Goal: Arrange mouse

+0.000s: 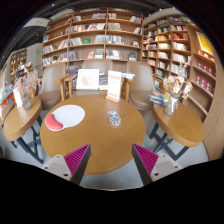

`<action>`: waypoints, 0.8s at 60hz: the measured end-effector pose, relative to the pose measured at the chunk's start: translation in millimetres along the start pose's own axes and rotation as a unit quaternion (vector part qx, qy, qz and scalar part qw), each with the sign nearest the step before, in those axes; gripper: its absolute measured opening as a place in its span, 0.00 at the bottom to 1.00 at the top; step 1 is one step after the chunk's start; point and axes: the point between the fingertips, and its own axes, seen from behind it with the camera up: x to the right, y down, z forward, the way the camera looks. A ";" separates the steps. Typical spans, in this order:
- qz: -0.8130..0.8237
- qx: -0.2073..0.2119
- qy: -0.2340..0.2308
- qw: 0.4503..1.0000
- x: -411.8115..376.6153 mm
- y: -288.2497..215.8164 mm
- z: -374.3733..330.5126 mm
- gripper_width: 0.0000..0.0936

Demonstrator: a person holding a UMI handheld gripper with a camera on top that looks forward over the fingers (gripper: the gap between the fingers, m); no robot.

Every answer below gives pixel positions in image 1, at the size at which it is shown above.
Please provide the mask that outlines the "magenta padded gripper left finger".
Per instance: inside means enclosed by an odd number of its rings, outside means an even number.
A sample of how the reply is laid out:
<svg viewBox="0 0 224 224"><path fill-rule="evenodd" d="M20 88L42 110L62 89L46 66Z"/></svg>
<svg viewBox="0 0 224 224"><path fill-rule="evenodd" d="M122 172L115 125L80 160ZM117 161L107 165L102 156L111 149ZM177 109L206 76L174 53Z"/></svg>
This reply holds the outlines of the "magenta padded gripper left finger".
<svg viewBox="0 0 224 224"><path fill-rule="evenodd" d="M55 155L42 169L79 185L91 155L91 145L84 145L69 154Z"/></svg>

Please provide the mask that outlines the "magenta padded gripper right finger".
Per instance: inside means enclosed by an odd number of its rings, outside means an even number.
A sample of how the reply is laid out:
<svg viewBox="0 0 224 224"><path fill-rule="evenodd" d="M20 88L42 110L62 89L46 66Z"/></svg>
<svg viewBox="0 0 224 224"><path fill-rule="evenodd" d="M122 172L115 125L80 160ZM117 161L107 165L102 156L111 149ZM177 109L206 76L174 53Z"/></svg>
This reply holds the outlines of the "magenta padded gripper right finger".
<svg viewBox="0 0 224 224"><path fill-rule="evenodd" d="M132 144L132 156L143 185L150 184L182 169L168 155L158 155L137 144Z"/></svg>

